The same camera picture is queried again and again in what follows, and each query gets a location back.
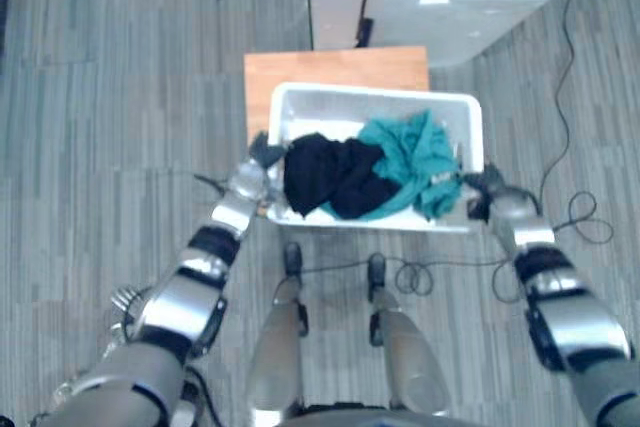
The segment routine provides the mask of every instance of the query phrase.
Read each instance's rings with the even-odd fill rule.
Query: laundry basket
[[[482,113],[478,101],[466,94],[369,89],[311,83],[284,83],[271,101],[269,143],[288,145],[298,137],[318,132],[328,139],[356,137],[374,118],[406,118],[430,110],[444,127],[463,172],[481,172],[484,166]],[[413,207],[384,219],[336,219],[315,209],[305,218],[288,205],[283,192],[284,161],[269,171],[277,194],[267,217],[278,224],[315,227],[352,227],[466,233],[478,227],[467,219],[467,201],[477,194],[463,186],[455,208],[439,219],[426,219]]]

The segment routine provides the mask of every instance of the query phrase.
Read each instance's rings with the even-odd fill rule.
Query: black cable
[[[558,85],[556,86],[556,90],[553,95],[554,104],[556,107],[556,111],[558,116],[560,117],[560,121],[562,123],[562,128],[564,130],[564,146],[560,151],[560,154],[551,162],[545,169],[542,174],[542,180],[540,181],[540,189],[538,191],[538,201],[540,202],[540,208],[544,209],[544,188],[547,183],[547,179],[553,169],[564,159],[569,151],[569,147],[571,147],[571,128],[569,127],[569,122],[567,121],[567,117],[562,110],[562,106],[560,105],[560,94],[562,93],[562,88],[564,87],[565,81],[571,71],[571,67],[573,67],[573,63],[576,59],[576,49],[573,45],[573,41],[571,40],[571,36],[569,35],[569,28],[567,26],[567,18],[569,14],[569,7],[571,7],[571,0],[567,0],[564,6],[564,11],[562,13],[562,33],[564,34],[564,38],[567,42],[567,46],[569,47],[569,60],[565,65],[562,74],[560,75],[560,80],[558,81]]]
[[[573,40],[571,39],[571,35],[569,33],[569,27],[568,27],[568,14],[569,14],[569,8],[571,7],[571,1],[572,0],[566,0],[564,10],[562,12],[562,33],[567,43],[567,47],[569,48],[569,60],[567,61],[564,69],[562,70],[562,74],[560,75],[560,80],[558,81],[558,85],[556,86],[556,90],[553,96],[556,112],[558,113],[558,117],[560,117],[562,128],[564,130],[565,143],[560,151],[560,154],[558,154],[558,156],[553,160],[553,162],[551,162],[544,169],[544,172],[542,174],[542,180],[540,181],[540,188],[538,193],[540,213],[542,213],[544,210],[544,188],[546,186],[547,180],[549,179],[549,175],[551,175],[551,173],[558,166],[558,164],[567,156],[569,152],[569,148],[571,147],[571,127],[569,126],[569,122],[567,120],[567,117],[564,111],[562,110],[562,104],[560,102],[560,94],[562,93],[562,89],[564,88],[566,80],[571,71],[571,67],[573,67],[573,64],[576,58],[575,46],[573,44]],[[588,209],[588,211],[583,215],[576,215],[574,210],[575,205],[577,200],[580,199],[581,197],[586,197],[589,199],[589,201],[591,202],[591,208]],[[553,231],[559,232],[567,227],[573,227],[573,229],[585,242],[589,244],[594,244],[594,245],[607,244],[611,242],[611,240],[613,239],[613,236],[615,235],[615,229],[613,225],[611,225],[611,223],[607,222],[606,220],[594,217],[597,209],[598,209],[598,201],[596,199],[596,196],[592,192],[589,192],[587,190],[581,190],[579,192],[576,192],[571,197],[571,199],[569,199],[569,204],[567,206],[567,220],[565,222],[562,222],[556,225],[553,228]],[[585,233],[584,230],[580,228],[581,224],[586,224],[586,223],[604,226],[608,231],[607,235],[604,236],[602,239],[597,239],[588,235],[587,233]]]
[[[209,387],[207,386],[207,381],[204,380],[204,377],[202,376],[200,371],[192,365],[187,365],[186,371],[193,375],[198,384],[200,384],[200,391],[202,392],[202,396],[204,397],[204,402],[207,406],[207,411],[209,412],[209,417],[211,417],[213,425],[215,427],[224,427],[224,424],[220,420],[220,416],[216,411],[215,405],[213,404],[213,399],[211,398]]]
[[[223,196],[227,190],[224,187],[225,180],[212,179],[202,174],[193,174],[193,178],[207,184],[209,187],[213,187],[220,196]]]
[[[504,296],[502,295],[497,288],[497,275],[499,271],[508,264],[507,259],[499,259],[499,260],[491,260],[491,261],[480,261],[480,262],[465,262],[465,261],[457,261],[457,260],[432,260],[428,262],[418,262],[407,260],[402,257],[387,257],[384,256],[387,261],[395,262],[398,264],[398,268],[393,276],[394,287],[398,292],[405,295],[417,295],[418,297],[427,297],[433,292],[434,287],[434,279],[433,274],[431,273],[430,268],[434,266],[454,266],[454,267],[490,267],[496,266],[493,271],[492,279],[491,279],[491,289],[495,298],[502,303],[505,304],[513,304],[520,300],[519,293],[515,296]],[[355,267],[361,267],[367,265],[369,259],[358,260],[355,262],[349,262],[346,264],[339,265],[331,265],[325,267],[314,267],[311,269],[303,269],[300,271],[300,275],[307,274],[317,274],[324,272],[336,272],[347,269],[352,269]],[[274,298],[278,295],[278,291],[280,287],[290,280],[291,277],[284,277],[278,282],[276,288],[274,290]]]

